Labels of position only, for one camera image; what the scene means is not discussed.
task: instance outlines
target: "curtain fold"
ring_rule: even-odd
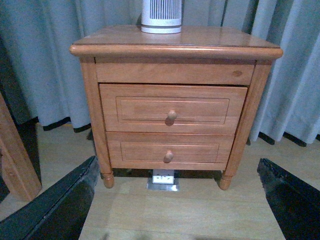
[[[139,23],[141,9],[142,0],[0,1],[0,36],[30,116],[43,126],[65,117],[75,128],[88,124],[80,64],[69,46],[106,25]],[[234,27],[284,50],[272,66],[252,141],[259,132],[276,141],[288,132],[312,143],[320,133],[319,12],[312,0],[183,1],[183,25]]]

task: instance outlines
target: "nightstand top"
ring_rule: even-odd
[[[272,60],[279,46],[231,27],[183,26],[180,33],[152,34],[139,26],[108,26],[76,41],[70,52],[91,57],[165,57]]]

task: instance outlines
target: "air purifier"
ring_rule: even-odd
[[[143,0],[141,31],[151,34],[181,32],[182,0]]]

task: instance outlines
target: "drawer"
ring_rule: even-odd
[[[234,136],[107,132],[114,168],[223,170]]]
[[[234,135],[246,87],[100,84],[106,131]]]
[[[96,58],[100,83],[249,85],[255,61]]]

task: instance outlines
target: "wooden floor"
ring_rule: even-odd
[[[69,126],[37,128],[43,190],[95,154],[90,130]],[[299,147],[287,139],[271,146],[261,139],[247,146],[230,189],[213,179],[180,178],[179,192],[146,189],[143,177],[116,177],[112,189],[101,180],[81,240],[281,240],[285,239],[266,201],[257,174],[260,158],[269,158],[320,189],[320,142]],[[0,204],[0,220],[26,202],[10,194]]]

